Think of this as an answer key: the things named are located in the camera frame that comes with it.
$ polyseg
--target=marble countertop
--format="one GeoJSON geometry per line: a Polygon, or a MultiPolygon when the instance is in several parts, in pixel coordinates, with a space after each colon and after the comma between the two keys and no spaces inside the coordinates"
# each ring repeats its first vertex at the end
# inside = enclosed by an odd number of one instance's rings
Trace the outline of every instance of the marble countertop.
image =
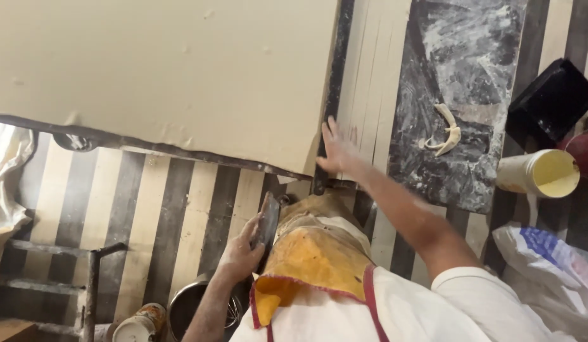
{"type": "Polygon", "coordinates": [[[412,0],[389,150],[389,175],[428,202],[487,213],[495,189],[526,0],[412,0]],[[445,141],[434,104],[462,132],[445,141]]]}

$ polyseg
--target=red bucket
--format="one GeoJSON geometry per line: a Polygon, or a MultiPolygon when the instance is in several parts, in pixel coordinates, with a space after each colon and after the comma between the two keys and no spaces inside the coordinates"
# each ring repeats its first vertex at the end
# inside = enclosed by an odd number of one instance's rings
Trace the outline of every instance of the red bucket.
{"type": "Polygon", "coordinates": [[[581,176],[588,178],[588,131],[570,139],[564,139],[558,144],[558,149],[572,154],[577,161],[581,176]]]}

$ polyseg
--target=large flat dough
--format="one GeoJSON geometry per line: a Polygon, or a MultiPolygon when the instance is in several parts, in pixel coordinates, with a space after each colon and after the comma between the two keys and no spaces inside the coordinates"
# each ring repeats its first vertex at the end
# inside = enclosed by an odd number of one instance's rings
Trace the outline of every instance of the large flat dough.
{"type": "Polygon", "coordinates": [[[0,113],[312,175],[338,0],[0,0],[0,113]]]}

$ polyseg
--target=flour-covered hand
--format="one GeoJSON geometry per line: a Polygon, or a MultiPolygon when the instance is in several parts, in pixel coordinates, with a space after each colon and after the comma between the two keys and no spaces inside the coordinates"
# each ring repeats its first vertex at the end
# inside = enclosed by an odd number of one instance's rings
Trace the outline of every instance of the flour-covered hand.
{"type": "Polygon", "coordinates": [[[256,269],[264,254],[264,244],[258,244],[252,250],[250,242],[258,232],[258,222],[262,215],[263,212],[259,212],[249,220],[241,234],[226,244],[215,276],[220,276],[234,285],[250,276],[256,269]]]}
{"type": "Polygon", "coordinates": [[[327,158],[317,157],[317,164],[331,173],[349,174],[355,164],[363,163],[357,148],[357,127],[351,129],[348,137],[340,131],[334,117],[328,117],[328,123],[321,125],[327,158]]]}

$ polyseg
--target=yellow apron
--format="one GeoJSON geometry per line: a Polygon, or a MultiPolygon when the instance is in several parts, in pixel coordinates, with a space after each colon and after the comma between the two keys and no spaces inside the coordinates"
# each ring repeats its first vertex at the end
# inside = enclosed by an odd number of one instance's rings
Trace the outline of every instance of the yellow apron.
{"type": "Polygon", "coordinates": [[[267,327],[272,341],[270,323],[277,307],[290,306],[302,287],[310,287],[368,305],[379,338],[386,341],[376,314],[369,250],[346,229],[322,223],[322,217],[343,217],[360,227],[334,195],[312,195],[283,208],[278,239],[250,291],[254,329],[267,327]]]}

